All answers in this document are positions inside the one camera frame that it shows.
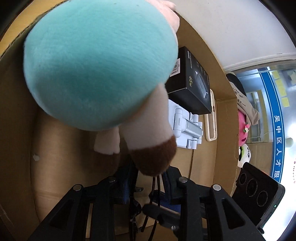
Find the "beige printed cloth bag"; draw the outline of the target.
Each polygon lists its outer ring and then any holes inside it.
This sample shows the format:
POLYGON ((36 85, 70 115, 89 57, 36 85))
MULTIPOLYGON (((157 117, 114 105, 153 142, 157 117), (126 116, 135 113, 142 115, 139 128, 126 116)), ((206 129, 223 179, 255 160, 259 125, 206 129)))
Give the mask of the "beige printed cloth bag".
POLYGON ((237 98, 237 107, 238 109, 246 116, 246 123, 249 125, 257 125, 260 120, 260 113, 253 108, 252 104, 232 82, 230 85, 237 98))

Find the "teal pink plush pig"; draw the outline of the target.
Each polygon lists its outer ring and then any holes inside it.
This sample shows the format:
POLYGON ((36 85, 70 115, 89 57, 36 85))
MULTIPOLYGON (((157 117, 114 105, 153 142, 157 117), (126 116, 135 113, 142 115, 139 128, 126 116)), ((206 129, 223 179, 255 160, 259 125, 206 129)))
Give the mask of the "teal pink plush pig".
POLYGON ((48 115, 96 132, 94 150, 120 141, 147 176, 166 171, 177 144, 165 83, 177 62, 180 19, 170 1, 66 1, 36 22, 23 73, 48 115))

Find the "white panda plush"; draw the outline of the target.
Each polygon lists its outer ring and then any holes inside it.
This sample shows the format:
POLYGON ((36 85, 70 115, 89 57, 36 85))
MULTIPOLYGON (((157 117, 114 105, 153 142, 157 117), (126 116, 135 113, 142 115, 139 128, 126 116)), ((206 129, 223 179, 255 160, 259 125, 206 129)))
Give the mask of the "white panda plush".
POLYGON ((239 159, 237 166, 242 168, 244 163, 249 163, 251 159, 251 151, 247 144, 243 144, 239 147, 239 159))

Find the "small black product box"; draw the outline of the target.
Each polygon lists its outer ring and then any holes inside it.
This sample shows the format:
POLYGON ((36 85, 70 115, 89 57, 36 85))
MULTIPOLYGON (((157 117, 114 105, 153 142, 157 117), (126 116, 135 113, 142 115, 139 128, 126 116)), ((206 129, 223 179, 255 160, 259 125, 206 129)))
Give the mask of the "small black product box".
POLYGON ((165 83, 169 99, 193 114, 212 112, 207 72, 187 47, 180 47, 177 62, 165 83))

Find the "brown cardboard tray box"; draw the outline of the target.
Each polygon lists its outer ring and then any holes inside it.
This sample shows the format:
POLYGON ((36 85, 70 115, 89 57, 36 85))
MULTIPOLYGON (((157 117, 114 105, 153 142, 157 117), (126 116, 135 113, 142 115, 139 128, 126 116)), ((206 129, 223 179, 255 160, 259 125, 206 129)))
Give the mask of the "brown cardboard tray box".
MULTIPOLYGON (((94 185, 114 173, 118 163, 118 157, 98 159, 95 133, 48 116, 27 89, 23 41, 36 18, 57 4, 30 1, 1 40, 1 224, 15 240, 26 240, 73 185, 94 185)), ((179 148, 172 165, 197 184, 220 184, 232 194, 238 174, 236 96, 216 57, 184 15, 177 36, 209 75, 218 137, 196 150, 179 148)))

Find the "pink strawberry bear plush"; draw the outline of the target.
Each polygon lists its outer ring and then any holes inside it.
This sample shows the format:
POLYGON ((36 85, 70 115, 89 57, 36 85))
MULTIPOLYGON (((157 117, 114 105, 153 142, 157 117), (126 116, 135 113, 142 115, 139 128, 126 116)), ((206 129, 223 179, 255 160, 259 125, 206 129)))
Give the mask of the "pink strawberry bear plush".
POLYGON ((238 126, 239 126, 239 133, 238 133, 238 145, 241 147, 248 138, 248 132, 250 125, 246 122, 246 115, 238 110, 238 126))

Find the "black sunglasses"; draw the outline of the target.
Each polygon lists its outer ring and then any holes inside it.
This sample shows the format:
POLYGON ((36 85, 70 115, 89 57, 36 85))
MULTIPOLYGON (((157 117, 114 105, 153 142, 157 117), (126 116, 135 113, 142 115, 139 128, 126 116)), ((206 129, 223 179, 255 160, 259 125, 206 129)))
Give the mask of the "black sunglasses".
POLYGON ((170 229, 173 234, 179 238, 181 205, 174 201, 171 202, 171 200, 166 197, 165 193, 161 192, 160 176, 152 179, 152 190, 149 194, 149 203, 142 207, 142 212, 145 215, 145 219, 139 229, 140 232, 144 232, 149 218, 154 220, 148 240, 154 239, 157 224, 170 229))

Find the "beige clear phone case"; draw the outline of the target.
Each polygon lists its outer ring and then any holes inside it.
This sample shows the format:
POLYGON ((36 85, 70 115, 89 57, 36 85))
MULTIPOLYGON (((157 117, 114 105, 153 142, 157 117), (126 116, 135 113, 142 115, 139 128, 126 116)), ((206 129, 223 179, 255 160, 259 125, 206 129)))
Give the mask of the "beige clear phone case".
POLYGON ((208 142, 215 141, 218 137, 217 130, 217 114, 216 114, 216 105, 214 93, 210 89, 211 97, 211 113, 204 115, 204 124, 205 124, 205 136, 208 142))

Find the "white folding phone stand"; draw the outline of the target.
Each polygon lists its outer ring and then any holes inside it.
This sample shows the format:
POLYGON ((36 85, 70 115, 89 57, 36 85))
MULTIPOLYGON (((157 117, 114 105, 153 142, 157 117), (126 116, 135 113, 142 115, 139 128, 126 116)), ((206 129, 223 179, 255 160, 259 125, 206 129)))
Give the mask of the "white folding phone stand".
POLYGON ((169 123, 179 148, 195 150, 202 143, 203 123, 197 114, 185 110, 172 100, 168 101, 169 123))

